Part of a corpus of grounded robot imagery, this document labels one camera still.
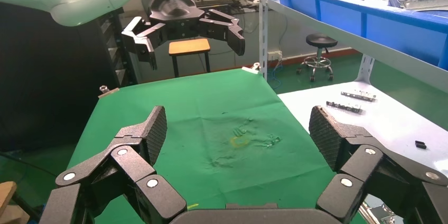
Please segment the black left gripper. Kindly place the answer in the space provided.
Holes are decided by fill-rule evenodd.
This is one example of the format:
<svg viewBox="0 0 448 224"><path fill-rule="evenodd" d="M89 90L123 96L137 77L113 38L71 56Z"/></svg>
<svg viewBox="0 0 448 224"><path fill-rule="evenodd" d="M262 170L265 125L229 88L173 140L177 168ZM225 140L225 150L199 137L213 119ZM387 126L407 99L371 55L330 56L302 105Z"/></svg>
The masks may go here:
<svg viewBox="0 0 448 224"><path fill-rule="evenodd" d="M128 52L140 62L148 62L157 70L155 49L167 40L202 36L227 42L233 52L245 53L245 38L239 19L218 10L205 13L193 0L142 0L149 22L134 17L123 29L122 36Z"/></svg>

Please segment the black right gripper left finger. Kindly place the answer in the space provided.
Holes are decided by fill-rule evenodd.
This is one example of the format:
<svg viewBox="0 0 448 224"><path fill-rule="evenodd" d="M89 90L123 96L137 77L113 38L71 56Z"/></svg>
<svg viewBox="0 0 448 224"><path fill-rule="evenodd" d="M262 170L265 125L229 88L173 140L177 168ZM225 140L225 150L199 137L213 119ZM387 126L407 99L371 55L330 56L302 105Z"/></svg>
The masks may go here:
<svg viewBox="0 0 448 224"><path fill-rule="evenodd" d="M103 151L57 176L40 223L94 223L117 197L145 223L169 223L184 213L186 201L154 167L166 132L163 106L120 129Z"/></svg>

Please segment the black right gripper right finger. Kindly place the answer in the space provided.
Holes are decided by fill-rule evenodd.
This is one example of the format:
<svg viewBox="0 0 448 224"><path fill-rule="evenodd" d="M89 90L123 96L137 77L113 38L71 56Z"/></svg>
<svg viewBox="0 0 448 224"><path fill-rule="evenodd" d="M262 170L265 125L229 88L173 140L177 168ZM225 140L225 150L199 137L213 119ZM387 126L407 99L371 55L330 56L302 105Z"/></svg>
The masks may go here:
<svg viewBox="0 0 448 224"><path fill-rule="evenodd" d="M447 177L395 153L365 128L338 122L322 106L311 110L309 133L335 176L316 202L349 223L373 195L404 223L447 223Z"/></svg>

